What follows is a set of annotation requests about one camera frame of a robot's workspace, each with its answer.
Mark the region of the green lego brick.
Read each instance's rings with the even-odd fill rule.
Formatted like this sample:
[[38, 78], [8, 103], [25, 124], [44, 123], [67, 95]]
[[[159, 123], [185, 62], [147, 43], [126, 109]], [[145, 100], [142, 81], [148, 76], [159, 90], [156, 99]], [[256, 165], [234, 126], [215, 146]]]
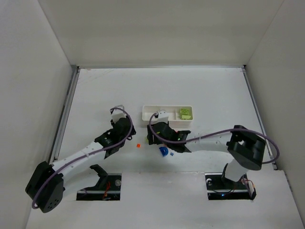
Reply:
[[193, 117], [191, 116], [191, 115], [181, 115], [181, 119], [182, 120], [192, 120], [193, 119]]
[[189, 115], [190, 114], [190, 110], [188, 108], [180, 108], [179, 113], [181, 115]]

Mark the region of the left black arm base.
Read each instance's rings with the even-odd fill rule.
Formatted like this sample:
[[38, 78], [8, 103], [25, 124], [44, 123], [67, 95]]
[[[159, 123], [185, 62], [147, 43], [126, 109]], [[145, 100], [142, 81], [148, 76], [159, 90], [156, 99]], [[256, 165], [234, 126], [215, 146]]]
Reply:
[[86, 187], [77, 192], [77, 201], [119, 201], [121, 199], [122, 174], [107, 173], [95, 164], [90, 166], [99, 179], [94, 186]]

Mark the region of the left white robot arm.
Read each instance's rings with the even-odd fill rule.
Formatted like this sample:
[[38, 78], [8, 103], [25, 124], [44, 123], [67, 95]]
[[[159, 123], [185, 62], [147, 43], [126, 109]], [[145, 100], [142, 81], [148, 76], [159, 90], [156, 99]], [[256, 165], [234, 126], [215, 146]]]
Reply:
[[71, 192], [103, 183], [107, 173], [98, 162], [118, 152], [135, 134], [132, 120], [121, 117], [77, 153], [51, 164], [40, 162], [25, 188], [32, 209], [48, 213]]

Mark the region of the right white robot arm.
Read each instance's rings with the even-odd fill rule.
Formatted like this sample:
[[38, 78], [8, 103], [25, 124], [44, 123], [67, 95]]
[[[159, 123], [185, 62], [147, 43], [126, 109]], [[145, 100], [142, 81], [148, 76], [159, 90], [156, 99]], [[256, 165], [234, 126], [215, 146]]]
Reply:
[[147, 125], [149, 145], [164, 144], [176, 153], [213, 151], [229, 153], [233, 160], [226, 164], [223, 178], [237, 182], [248, 171], [259, 171], [263, 165], [266, 141], [242, 125], [207, 137], [195, 136], [189, 130], [175, 131], [166, 122]]

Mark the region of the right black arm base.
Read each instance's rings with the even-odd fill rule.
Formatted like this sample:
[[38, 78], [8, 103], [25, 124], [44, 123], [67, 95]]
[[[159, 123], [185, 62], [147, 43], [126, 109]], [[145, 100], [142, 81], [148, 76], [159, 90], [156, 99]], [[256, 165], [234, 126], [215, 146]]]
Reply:
[[237, 182], [221, 173], [205, 174], [208, 200], [254, 200], [257, 192], [253, 181], [244, 174]]

